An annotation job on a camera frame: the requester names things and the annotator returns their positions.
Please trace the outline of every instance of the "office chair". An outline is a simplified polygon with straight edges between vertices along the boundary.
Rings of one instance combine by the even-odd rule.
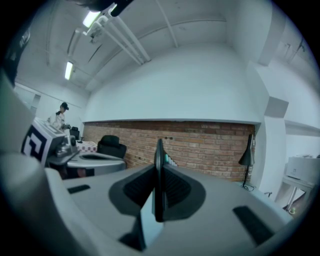
[[[97,153],[124,158],[127,146],[119,143],[119,137],[114,135],[105,135],[98,142]]]
[[[70,135],[73,135],[75,137],[75,140],[78,141],[79,140],[79,130],[78,130],[78,127],[72,127],[70,129]]]

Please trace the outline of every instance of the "ceiling light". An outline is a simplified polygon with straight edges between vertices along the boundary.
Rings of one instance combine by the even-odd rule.
[[[64,78],[67,79],[67,80],[70,79],[72,66],[73,66],[73,64],[70,61],[68,61],[68,63],[66,64],[65,75],[64,75]]]
[[[88,15],[85,17],[85,19],[83,20],[83,25],[85,25],[87,28],[90,28],[90,26],[92,25],[92,23],[95,21],[95,19],[99,16],[99,14],[101,13],[101,11],[89,11]]]
[[[114,6],[109,9],[109,13],[111,13],[116,7],[117,7],[117,4],[115,3]]]

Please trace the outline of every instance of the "printer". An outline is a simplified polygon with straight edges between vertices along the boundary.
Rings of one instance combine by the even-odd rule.
[[[319,184],[320,158],[289,157],[285,175],[306,183]]]

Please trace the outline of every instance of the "desk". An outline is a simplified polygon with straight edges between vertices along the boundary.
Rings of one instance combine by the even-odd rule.
[[[242,187],[243,182],[234,181],[233,183],[237,184],[239,187]],[[255,198],[257,198],[259,201],[261,201],[263,204],[268,206],[277,216],[283,221],[283,223],[289,223],[293,220],[292,216],[283,210],[280,206],[278,206],[274,201],[270,200],[267,194],[264,194],[259,189],[254,187],[254,190],[247,191],[251,195],[253,195]]]
[[[313,184],[313,183],[305,182],[303,180],[300,180],[300,179],[297,179],[297,178],[292,178],[292,177],[289,177],[287,175],[283,175],[282,182],[286,183],[286,184],[289,184],[289,185],[294,187],[294,189],[292,191],[292,194],[290,196],[290,199],[288,201],[288,206],[285,209],[286,211],[290,210],[290,208],[291,208],[291,206],[292,206],[292,204],[294,202],[294,197],[296,195],[297,189],[301,189],[302,191],[305,191],[303,202],[306,203],[308,198],[309,198],[309,196],[310,196],[311,190],[315,186],[315,184]]]

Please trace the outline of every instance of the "floor lamp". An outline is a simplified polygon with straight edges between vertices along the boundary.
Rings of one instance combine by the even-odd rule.
[[[251,144],[252,144],[253,137],[254,136],[252,134],[249,135],[248,144],[246,146],[246,149],[238,162],[240,165],[246,166],[246,171],[245,171],[245,176],[244,176],[244,181],[243,181],[242,187],[245,187],[245,184],[246,184],[246,181],[248,178],[249,167],[253,166],[255,163],[254,156],[251,151]]]

